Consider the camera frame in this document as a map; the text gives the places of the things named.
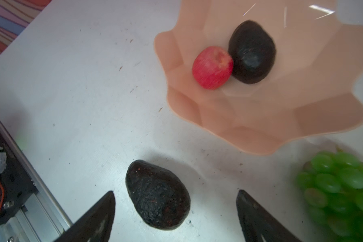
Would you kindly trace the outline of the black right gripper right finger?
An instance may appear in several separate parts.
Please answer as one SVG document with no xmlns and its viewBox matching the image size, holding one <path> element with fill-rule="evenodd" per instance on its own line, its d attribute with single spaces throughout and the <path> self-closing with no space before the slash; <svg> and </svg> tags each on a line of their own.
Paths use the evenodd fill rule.
<svg viewBox="0 0 363 242">
<path fill-rule="evenodd" d="M 246 191 L 239 190 L 236 207 L 246 242 L 300 242 Z"/>
</svg>

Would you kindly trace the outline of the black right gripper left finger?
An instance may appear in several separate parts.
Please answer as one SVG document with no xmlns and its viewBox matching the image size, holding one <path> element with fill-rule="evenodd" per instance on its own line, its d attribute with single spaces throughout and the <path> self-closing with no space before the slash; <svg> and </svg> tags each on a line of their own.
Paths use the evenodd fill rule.
<svg viewBox="0 0 363 242">
<path fill-rule="evenodd" d="M 55 242 L 107 242 L 115 218 L 116 200 L 108 191 Z"/>
</svg>

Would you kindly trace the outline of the dark fake avocado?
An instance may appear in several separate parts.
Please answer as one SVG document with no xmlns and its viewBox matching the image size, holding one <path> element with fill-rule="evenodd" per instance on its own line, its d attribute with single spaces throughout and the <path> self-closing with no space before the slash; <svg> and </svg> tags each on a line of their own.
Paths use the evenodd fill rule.
<svg viewBox="0 0 363 242">
<path fill-rule="evenodd" d="M 228 53 L 234 62 L 232 75 L 245 84 L 255 84 L 265 79 L 272 70 L 276 45 L 257 22 L 247 20 L 233 32 Z"/>
<path fill-rule="evenodd" d="M 130 164 L 125 182 L 137 213 L 148 226 L 170 231 L 188 216 L 190 195 L 170 170 L 136 160 Z"/>
</svg>

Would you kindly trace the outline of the green fake grape bunch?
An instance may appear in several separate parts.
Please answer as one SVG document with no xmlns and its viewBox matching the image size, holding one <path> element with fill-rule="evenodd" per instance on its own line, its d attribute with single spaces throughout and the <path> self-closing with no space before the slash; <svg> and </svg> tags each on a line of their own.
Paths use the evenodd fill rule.
<svg viewBox="0 0 363 242">
<path fill-rule="evenodd" d="M 363 161 L 337 148 L 303 164 L 295 182 L 311 220 L 329 228 L 338 242 L 363 242 Z"/>
</svg>

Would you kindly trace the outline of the red fake apple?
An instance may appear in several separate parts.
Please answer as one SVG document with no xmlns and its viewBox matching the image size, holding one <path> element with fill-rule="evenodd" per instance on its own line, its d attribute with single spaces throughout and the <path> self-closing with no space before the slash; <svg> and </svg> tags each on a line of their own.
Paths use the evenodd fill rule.
<svg viewBox="0 0 363 242">
<path fill-rule="evenodd" d="M 219 46 L 209 46 L 196 57 L 192 74 L 204 89 L 216 90 L 232 75 L 234 61 L 230 54 Z"/>
</svg>

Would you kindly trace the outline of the pink plastic fruit bowl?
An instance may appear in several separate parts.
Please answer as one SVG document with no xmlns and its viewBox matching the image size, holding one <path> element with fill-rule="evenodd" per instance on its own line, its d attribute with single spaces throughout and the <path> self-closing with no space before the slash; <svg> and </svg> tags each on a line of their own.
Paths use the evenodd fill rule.
<svg viewBox="0 0 363 242">
<path fill-rule="evenodd" d="M 182 1 L 173 29 L 154 49 L 167 81 L 167 102 L 180 118 L 255 155 L 309 136 L 363 124 L 353 86 L 363 73 L 363 24 L 341 22 L 337 1 Z M 192 75 L 197 55 L 228 47 L 244 21 L 274 40 L 272 71 L 256 84 L 230 78 L 216 90 Z"/>
</svg>

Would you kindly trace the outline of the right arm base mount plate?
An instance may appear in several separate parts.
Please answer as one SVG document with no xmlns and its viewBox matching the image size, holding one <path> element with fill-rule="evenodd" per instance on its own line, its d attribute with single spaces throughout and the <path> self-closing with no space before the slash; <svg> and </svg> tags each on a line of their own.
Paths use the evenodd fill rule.
<svg viewBox="0 0 363 242">
<path fill-rule="evenodd" d="M 36 191 L 34 182 L 0 133 L 0 225 L 14 217 Z"/>
</svg>

